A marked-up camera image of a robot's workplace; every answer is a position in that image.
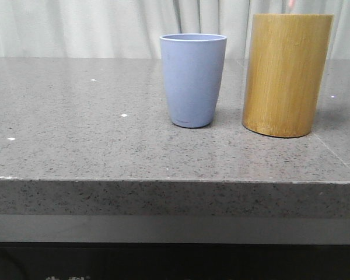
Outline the white curtain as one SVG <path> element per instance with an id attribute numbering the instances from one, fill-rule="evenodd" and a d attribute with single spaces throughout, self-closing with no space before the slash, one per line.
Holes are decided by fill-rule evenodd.
<path id="1" fill-rule="evenodd" d="M 227 37 L 249 55 L 258 13 L 332 14 L 328 57 L 350 59 L 350 1 L 0 1 L 0 57 L 158 58 L 173 33 Z"/>

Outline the bamboo cylinder holder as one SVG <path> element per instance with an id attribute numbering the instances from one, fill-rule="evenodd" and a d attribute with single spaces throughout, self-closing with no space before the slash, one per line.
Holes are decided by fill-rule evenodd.
<path id="1" fill-rule="evenodd" d="M 280 138 L 312 130 L 333 15 L 253 16 L 242 124 Z"/>

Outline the blue cup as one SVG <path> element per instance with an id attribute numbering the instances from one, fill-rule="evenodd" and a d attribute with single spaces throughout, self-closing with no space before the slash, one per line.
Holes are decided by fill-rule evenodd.
<path id="1" fill-rule="evenodd" d="M 173 124 L 199 128 L 213 121 L 226 43 L 227 37 L 219 34 L 160 36 L 164 89 Z"/>

